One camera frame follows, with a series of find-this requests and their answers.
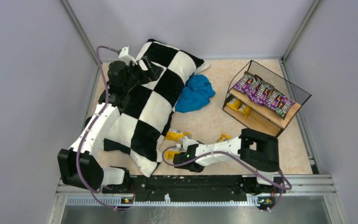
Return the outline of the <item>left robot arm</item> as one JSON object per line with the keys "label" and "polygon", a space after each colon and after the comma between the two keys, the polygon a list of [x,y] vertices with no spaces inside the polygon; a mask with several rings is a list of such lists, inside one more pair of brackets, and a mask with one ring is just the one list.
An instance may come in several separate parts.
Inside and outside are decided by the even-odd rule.
{"label": "left robot arm", "polygon": [[157,81],[163,68],[152,64],[148,57],[138,61],[114,61],[109,64],[105,93],[96,111],[78,139],[57,155],[64,184],[99,193],[105,185],[124,182],[125,170],[119,167],[102,168],[96,160],[103,149],[109,129],[120,117],[130,100],[130,91],[137,86]]}

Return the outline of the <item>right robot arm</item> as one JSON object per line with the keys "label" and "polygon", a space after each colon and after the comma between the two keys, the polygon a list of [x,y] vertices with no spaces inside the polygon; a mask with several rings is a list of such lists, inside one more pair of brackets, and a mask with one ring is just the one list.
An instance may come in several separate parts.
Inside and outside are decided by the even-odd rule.
{"label": "right robot arm", "polygon": [[280,169],[279,143],[275,136],[244,128],[239,136],[230,140],[202,144],[184,138],[181,146],[184,152],[174,155],[172,162],[164,160],[164,163],[201,172],[206,166],[232,159],[256,175],[259,184],[272,185],[281,191],[292,190]]}

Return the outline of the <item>yellow candy bag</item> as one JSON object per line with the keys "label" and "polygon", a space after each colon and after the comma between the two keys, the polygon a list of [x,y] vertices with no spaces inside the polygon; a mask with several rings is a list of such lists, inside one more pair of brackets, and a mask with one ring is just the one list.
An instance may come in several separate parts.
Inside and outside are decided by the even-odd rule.
{"label": "yellow candy bag", "polygon": [[186,152],[185,149],[181,148],[181,147],[176,147],[176,148],[169,148],[165,153],[164,153],[164,158],[166,160],[173,160],[174,156],[176,154],[180,154],[182,152]]}
{"label": "yellow candy bag", "polygon": [[184,138],[191,138],[192,134],[190,132],[183,132],[183,131],[178,131],[175,129],[169,129],[166,136],[165,136],[165,140],[171,140],[171,141],[175,141],[175,142],[183,142]]}
{"label": "yellow candy bag", "polygon": [[252,109],[246,104],[241,104],[241,106],[238,108],[238,112],[240,112],[244,115],[245,118],[247,118],[251,114]]}
{"label": "yellow candy bag", "polygon": [[233,109],[234,111],[238,111],[241,107],[242,102],[238,100],[237,98],[232,98],[230,101],[226,103],[226,106]]}
{"label": "yellow candy bag", "polygon": [[231,140],[231,139],[232,139],[231,136],[229,136],[227,134],[221,134],[219,139],[218,139],[218,143],[228,141],[228,140]]}

